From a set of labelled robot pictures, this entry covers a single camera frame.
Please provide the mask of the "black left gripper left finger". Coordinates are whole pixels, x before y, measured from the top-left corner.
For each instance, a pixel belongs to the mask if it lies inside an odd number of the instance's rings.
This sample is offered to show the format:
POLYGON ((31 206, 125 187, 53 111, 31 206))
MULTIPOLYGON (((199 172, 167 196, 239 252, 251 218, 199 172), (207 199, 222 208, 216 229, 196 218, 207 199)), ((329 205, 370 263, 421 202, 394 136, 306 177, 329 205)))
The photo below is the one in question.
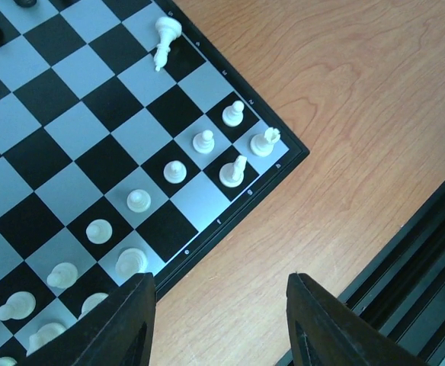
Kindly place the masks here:
POLYGON ((73 327, 19 365, 148 365, 155 323, 153 274, 135 274, 73 327))

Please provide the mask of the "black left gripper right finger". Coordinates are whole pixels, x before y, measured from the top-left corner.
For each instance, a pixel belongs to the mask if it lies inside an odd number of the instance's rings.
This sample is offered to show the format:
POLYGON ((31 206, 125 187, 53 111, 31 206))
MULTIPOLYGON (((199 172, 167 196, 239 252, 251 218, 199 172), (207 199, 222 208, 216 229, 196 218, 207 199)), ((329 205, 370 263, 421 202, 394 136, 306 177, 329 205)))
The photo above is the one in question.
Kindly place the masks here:
POLYGON ((287 325, 295 365, 424 365, 354 314, 307 274, 287 281, 287 325))

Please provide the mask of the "white queen chess piece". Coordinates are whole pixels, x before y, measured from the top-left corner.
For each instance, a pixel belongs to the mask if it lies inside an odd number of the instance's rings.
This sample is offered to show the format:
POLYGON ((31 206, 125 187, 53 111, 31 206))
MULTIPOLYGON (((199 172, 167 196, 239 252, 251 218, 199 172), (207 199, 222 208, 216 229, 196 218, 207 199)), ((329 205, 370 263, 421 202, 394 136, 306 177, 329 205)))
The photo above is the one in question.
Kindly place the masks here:
POLYGON ((108 297, 106 293, 94 293, 86 298, 86 300, 82 304, 81 314, 78 319, 84 317, 87 313, 89 313, 92 309, 94 309, 98 304, 100 304, 103 300, 108 297))

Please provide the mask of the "white bishop chess piece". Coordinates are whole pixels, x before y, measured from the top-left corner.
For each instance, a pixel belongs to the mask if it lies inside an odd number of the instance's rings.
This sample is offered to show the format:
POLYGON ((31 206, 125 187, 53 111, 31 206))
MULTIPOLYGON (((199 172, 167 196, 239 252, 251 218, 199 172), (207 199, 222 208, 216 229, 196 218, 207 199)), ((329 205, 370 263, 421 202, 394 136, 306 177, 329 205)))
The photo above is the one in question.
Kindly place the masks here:
POLYGON ((42 326, 29 337, 29 347, 26 356, 30 356, 39 348, 45 346, 46 343, 51 342, 57 336, 60 336, 66 331, 66 327, 61 323, 47 323, 42 326))

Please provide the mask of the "white pawn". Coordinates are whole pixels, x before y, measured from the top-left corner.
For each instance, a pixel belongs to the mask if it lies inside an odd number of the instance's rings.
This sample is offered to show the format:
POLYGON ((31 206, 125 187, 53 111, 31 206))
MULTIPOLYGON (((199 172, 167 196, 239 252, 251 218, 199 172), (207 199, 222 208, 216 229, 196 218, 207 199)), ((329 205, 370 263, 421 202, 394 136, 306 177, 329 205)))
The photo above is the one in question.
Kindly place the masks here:
POLYGON ((25 319, 32 314, 36 307, 35 296, 27 291, 12 294, 6 303, 0 306, 0 320, 25 319))
POLYGON ((46 282, 51 287, 66 289, 71 287, 78 279, 77 267, 69 262, 56 265, 47 276, 46 282))

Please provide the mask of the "black silver chess board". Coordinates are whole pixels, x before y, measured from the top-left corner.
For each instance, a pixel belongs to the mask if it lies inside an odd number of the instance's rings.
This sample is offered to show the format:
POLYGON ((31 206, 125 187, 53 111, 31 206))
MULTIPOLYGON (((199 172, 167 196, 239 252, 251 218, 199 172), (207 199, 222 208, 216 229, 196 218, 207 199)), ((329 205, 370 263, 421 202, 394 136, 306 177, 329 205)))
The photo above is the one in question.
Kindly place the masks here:
POLYGON ((172 1, 0 1, 0 357, 24 360, 47 323, 73 326, 83 302, 123 282, 144 251, 158 294, 178 282, 308 155, 308 149, 172 1), (155 71, 160 17, 179 21, 155 71), (266 157, 251 138, 274 127, 266 157), (219 180, 246 156, 243 182, 219 180), (46 279, 74 264, 69 288, 46 279))

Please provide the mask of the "white knight chess piece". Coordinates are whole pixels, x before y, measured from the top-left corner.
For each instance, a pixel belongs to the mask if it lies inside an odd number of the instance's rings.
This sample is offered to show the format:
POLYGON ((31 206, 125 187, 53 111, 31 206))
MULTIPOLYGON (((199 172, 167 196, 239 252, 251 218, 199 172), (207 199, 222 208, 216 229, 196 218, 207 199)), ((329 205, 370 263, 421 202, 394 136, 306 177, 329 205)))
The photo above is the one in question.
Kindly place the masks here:
POLYGON ((12 357, 0 357, 0 366, 15 366, 17 361, 12 357))

